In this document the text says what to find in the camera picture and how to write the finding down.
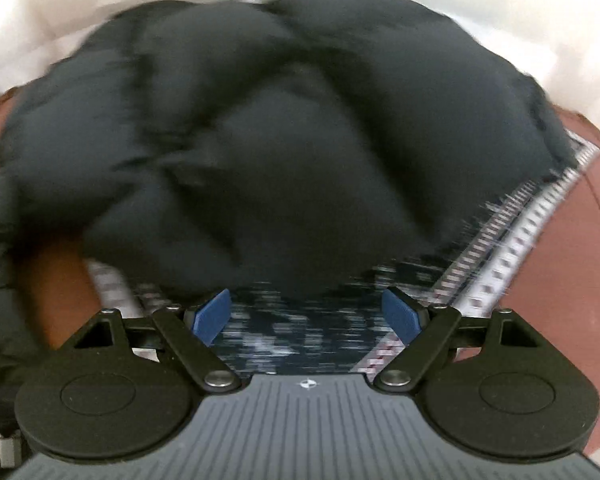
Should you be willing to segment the black puffer jacket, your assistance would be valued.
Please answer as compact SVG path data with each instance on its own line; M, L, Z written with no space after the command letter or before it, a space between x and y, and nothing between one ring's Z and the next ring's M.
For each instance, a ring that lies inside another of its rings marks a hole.
M124 11L0 133L0 429L44 352L17 264L53 240L185 295L306 297L444 256L487 204L576 163L542 88L414 1Z

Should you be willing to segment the black white patterned blanket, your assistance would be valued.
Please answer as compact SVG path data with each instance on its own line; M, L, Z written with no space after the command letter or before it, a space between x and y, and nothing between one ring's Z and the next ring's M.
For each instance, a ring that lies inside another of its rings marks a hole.
M129 159L133 177L85 233L119 271L123 310L228 289L213 349L239 373L374 374L403 347L380 314L394 286L489 315L600 147L559 129L558 164L528 133L379 155L330 125L206 129Z

